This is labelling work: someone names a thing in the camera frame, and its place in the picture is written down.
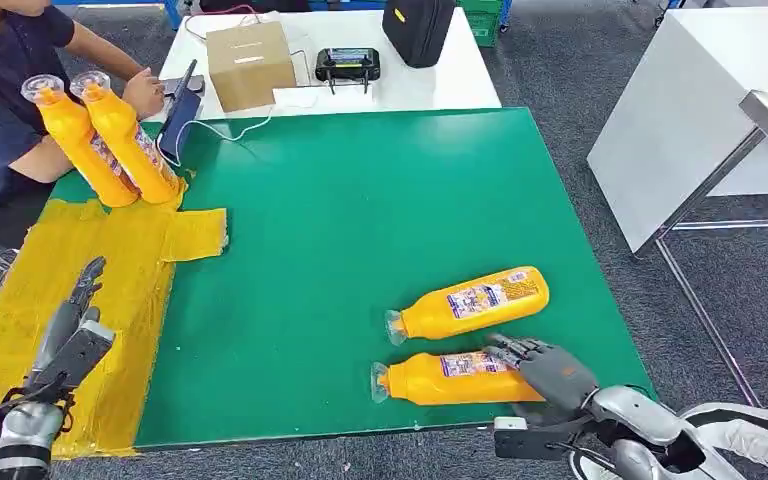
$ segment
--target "green tabletop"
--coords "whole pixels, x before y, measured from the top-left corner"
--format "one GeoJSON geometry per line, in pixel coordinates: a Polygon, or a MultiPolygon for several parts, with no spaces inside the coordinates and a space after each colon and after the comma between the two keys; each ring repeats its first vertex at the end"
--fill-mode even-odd
{"type": "MultiPolygon", "coordinates": [[[[178,265],[138,448],[509,414],[375,404],[369,369],[480,348],[486,330],[394,347],[383,313],[519,265],[543,272],[549,306],[487,330],[557,343],[604,384],[652,390],[527,109],[281,117],[243,145],[196,127],[182,156],[196,172],[183,208],[227,207],[231,240],[178,265]]],[[[86,187],[73,176],[55,196],[86,187]]]]}

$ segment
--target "yellow bottle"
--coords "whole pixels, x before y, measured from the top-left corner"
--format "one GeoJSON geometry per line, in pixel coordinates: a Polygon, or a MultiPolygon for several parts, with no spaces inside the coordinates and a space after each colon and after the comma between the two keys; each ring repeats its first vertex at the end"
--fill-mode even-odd
{"type": "Polygon", "coordinates": [[[386,314],[393,345],[432,340],[533,315],[549,303],[549,286],[534,267],[517,267],[436,290],[410,308],[386,314]]]}
{"type": "Polygon", "coordinates": [[[72,80],[72,93],[87,105],[92,123],[149,203],[164,203],[178,194],[178,177],[157,152],[137,121],[134,108],[110,89],[110,77],[87,72],[72,80]]]}
{"type": "Polygon", "coordinates": [[[372,366],[372,400],[404,398],[417,405],[540,402],[517,372],[484,352],[441,355],[418,353],[386,367],[372,366]]]}
{"type": "Polygon", "coordinates": [[[54,75],[36,75],[22,84],[22,96],[36,104],[48,134],[101,203],[115,208],[136,201],[136,187],[96,133],[87,110],[66,95],[63,80],[54,75]]]}

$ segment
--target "person's hand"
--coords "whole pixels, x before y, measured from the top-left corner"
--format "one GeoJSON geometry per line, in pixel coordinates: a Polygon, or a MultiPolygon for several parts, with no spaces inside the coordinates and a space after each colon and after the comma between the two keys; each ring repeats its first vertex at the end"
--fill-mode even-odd
{"type": "Polygon", "coordinates": [[[122,100],[134,107],[138,118],[150,117],[163,110],[163,84],[146,68],[128,81],[122,100]]]}

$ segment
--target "dark blue t-shirt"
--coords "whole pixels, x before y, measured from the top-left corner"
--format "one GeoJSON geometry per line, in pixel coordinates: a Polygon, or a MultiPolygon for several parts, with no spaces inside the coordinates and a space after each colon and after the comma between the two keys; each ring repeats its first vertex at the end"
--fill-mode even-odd
{"type": "Polygon", "coordinates": [[[0,27],[0,201],[30,188],[34,181],[8,165],[39,144],[47,135],[36,106],[21,94],[22,83],[49,73],[69,79],[55,47],[72,41],[75,24],[48,7],[38,17],[5,12],[0,27]]]}

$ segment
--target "clear bottle cap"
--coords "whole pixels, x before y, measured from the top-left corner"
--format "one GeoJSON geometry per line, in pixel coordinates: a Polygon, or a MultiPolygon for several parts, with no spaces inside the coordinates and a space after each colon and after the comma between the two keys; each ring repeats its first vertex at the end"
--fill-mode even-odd
{"type": "Polygon", "coordinates": [[[390,397],[390,377],[387,376],[387,366],[375,362],[370,370],[370,384],[372,386],[372,401],[381,403],[390,397]]]}
{"type": "Polygon", "coordinates": [[[401,345],[408,338],[402,313],[396,310],[387,310],[384,314],[384,321],[387,325],[387,336],[390,337],[390,343],[397,346],[401,345]]]}
{"type": "Polygon", "coordinates": [[[92,102],[103,97],[110,90],[110,76],[98,70],[82,73],[72,79],[69,90],[76,97],[92,102]]]}
{"type": "Polygon", "coordinates": [[[37,105],[51,105],[66,91],[63,80],[55,75],[35,75],[22,84],[22,96],[37,105]]]}

